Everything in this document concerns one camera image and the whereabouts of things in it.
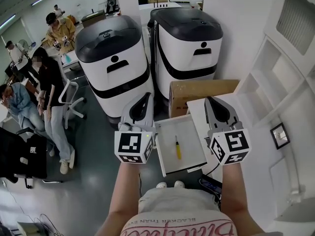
sneaker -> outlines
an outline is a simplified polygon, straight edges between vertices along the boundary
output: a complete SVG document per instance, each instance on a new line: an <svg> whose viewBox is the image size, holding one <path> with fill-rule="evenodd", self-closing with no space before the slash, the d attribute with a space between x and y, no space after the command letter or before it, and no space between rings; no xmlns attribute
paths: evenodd
<svg viewBox="0 0 315 236"><path fill-rule="evenodd" d="M167 188L166 182L161 182L157 185L157 188Z"/></svg>
<svg viewBox="0 0 315 236"><path fill-rule="evenodd" d="M185 188L185 184L182 181L176 181L174 184L175 188Z"/></svg>
<svg viewBox="0 0 315 236"><path fill-rule="evenodd" d="M73 169L73 166L74 166L74 157L75 157L75 150L74 150L74 148L72 147L72 152L71 152L70 160L68 160L68 162L69 162L69 168L70 168L70 169Z"/></svg>
<svg viewBox="0 0 315 236"><path fill-rule="evenodd" d="M60 172L61 174L67 174L69 167L68 167L68 162L66 160L60 160L61 166L60 166Z"/></svg>
<svg viewBox="0 0 315 236"><path fill-rule="evenodd" d="M55 155L55 149L53 148L51 151L49 151L49 155L53 157Z"/></svg>

open white drawer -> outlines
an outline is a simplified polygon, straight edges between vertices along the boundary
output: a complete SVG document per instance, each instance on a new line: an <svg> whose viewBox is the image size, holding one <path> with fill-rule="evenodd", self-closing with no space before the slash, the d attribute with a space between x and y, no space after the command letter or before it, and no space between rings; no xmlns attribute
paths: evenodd
<svg viewBox="0 0 315 236"><path fill-rule="evenodd" d="M191 115L155 122L156 145L163 176L177 171L194 171L207 164ZM176 139L182 159L176 153Z"/></svg>

black shirt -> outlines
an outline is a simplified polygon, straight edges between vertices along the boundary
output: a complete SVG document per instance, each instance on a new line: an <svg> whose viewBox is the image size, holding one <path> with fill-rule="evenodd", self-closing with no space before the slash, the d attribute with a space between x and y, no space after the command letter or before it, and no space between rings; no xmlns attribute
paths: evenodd
<svg viewBox="0 0 315 236"><path fill-rule="evenodd" d="M47 62L47 68L44 67L43 65L40 67L39 82L40 82L40 89L46 91L44 110L47 109L52 85L55 86L55 92L54 92L50 106L51 107L62 106L63 103L60 103L58 99L64 89L64 85L63 85L63 79L61 77L61 73L59 71L59 65L57 61L49 58L49 62Z"/></svg>

ceiling light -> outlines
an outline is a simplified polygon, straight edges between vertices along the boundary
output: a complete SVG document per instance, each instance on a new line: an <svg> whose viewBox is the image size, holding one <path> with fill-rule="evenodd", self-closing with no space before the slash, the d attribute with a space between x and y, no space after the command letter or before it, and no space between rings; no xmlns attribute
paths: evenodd
<svg viewBox="0 0 315 236"><path fill-rule="evenodd" d="M40 1L43 1L43 0L38 0L37 2L33 3L32 6L34 6L35 4L39 3Z"/></svg>
<svg viewBox="0 0 315 236"><path fill-rule="evenodd" d="M15 14L10 17L9 19L7 19L1 26L0 26L0 29L2 29L7 23L9 23L13 18L15 17Z"/></svg>

yellow jacket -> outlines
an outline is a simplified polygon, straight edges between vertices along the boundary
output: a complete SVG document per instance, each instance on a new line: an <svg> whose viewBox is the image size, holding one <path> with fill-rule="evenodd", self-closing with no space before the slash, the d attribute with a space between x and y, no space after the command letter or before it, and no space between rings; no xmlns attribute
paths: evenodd
<svg viewBox="0 0 315 236"><path fill-rule="evenodd" d="M70 41L70 45L65 47L63 46L63 37L67 36L69 38L71 33L75 32L75 26L73 24L73 22L69 19L69 18L60 18L57 19L59 22L58 25L58 29L54 30L52 29L52 27L50 26L47 33L46 33L46 38L48 39L48 44L50 46L53 46L55 41L58 41L62 48L60 50L60 54L64 54L64 53L68 53L70 51L73 51L74 48L72 46L74 46L74 43Z"/></svg>

